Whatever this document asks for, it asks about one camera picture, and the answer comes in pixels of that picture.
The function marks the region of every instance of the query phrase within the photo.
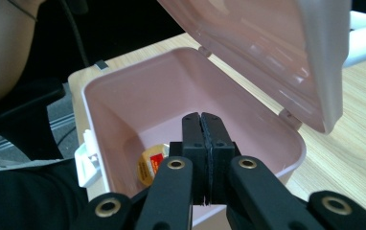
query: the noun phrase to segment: screw hole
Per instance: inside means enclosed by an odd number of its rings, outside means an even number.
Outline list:
[[[249,159],[241,159],[240,166],[246,169],[254,169],[257,167],[257,163]]]
[[[172,170],[180,170],[184,167],[184,162],[181,160],[172,160],[168,163],[168,167]]]
[[[347,216],[353,211],[347,202],[337,197],[325,196],[321,201],[325,208],[338,215]]]
[[[96,215],[100,218],[109,218],[118,213],[121,209],[121,202],[114,198],[107,198],[100,202],[96,207]]]

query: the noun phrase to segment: person's arm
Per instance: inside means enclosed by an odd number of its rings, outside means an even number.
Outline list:
[[[14,0],[36,16],[45,0]],[[35,21],[8,0],[0,0],[0,100],[18,82],[31,49]]]

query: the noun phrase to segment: orange label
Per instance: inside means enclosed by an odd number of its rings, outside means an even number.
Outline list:
[[[150,157],[150,164],[152,165],[152,169],[153,169],[153,173],[156,174],[158,169],[159,169],[159,166],[160,166],[160,163],[162,162],[163,160],[163,154],[162,152],[156,154],[156,155],[153,155]]]

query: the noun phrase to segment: white handle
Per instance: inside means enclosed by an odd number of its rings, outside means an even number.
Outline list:
[[[343,67],[366,60],[366,13],[351,11],[350,52]]]
[[[87,129],[83,136],[84,143],[76,150],[75,160],[79,186],[87,188],[100,178],[102,173],[98,158],[97,143],[92,132]]]

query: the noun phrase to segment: hinge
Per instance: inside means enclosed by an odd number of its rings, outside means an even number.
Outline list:
[[[297,119],[295,116],[293,116],[287,109],[283,109],[279,113],[279,117],[285,121],[289,126],[294,128],[295,130],[299,130],[299,128],[302,126],[302,122]]]
[[[204,46],[200,46],[198,47],[198,51],[205,56],[206,58],[209,58],[210,55],[212,55],[213,53],[211,53],[211,51],[207,50]]]

